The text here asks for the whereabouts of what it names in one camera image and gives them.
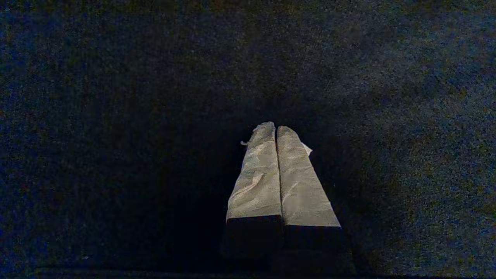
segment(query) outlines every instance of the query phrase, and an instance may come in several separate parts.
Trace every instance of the dark background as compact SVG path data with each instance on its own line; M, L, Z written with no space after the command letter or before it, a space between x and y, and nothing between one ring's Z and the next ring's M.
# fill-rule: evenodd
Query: dark background
M492 1L2 5L0 268L224 272L252 129L311 155L363 273L496 276Z

